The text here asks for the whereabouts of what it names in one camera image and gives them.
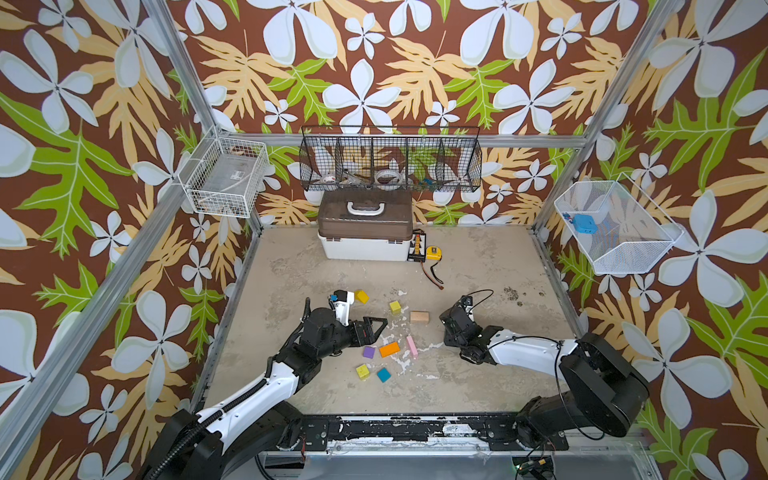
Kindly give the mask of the pink rectangular wood block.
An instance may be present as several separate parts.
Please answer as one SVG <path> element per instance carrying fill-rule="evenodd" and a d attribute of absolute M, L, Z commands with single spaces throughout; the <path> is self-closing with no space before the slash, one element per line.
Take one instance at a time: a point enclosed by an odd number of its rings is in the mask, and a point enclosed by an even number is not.
<path fill-rule="evenodd" d="M 407 341 L 408 349 L 409 349 L 409 352 L 411 353 L 411 356 L 414 359 L 417 359 L 418 355 L 419 355 L 419 351 L 418 351 L 418 348 L 417 348 L 417 346 L 415 344 L 414 339 L 412 338 L 411 335 L 408 335 L 406 337 L 406 341 Z"/>

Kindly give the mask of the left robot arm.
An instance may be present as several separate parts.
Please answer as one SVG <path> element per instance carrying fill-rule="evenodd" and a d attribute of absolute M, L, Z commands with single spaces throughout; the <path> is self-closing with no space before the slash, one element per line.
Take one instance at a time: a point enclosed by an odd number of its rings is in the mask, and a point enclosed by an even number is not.
<path fill-rule="evenodd" d="M 137 477 L 221 479 L 230 448 L 265 414 L 306 386 L 320 372 L 323 358 L 374 344 L 387 325 L 385 318 L 365 316 L 345 326 L 334 310 L 312 310 L 306 303 L 298 326 L 268 358 L 265 372 L 211 408 L 174 414 Z"/>

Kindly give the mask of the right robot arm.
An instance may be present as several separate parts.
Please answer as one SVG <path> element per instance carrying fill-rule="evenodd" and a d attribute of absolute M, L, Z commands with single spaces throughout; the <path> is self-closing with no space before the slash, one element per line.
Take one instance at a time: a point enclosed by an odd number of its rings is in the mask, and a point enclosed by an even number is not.
<path fill-rule="evenodd" d="M 570 430 L 594 427 L 588 438 L 622 438 L 629 433 L 649 398 L 648 381 L 604 338 L 586 333 L 555 340 L 520 334 L 474 320 L 473 297 L 463 295 L 440 315 L 443 343 L 474 365 L 520 367 L 550 374 L 557 393 L 535 397 L 515 415 L 514 435 L 528 448 L 556 442 Z"/>

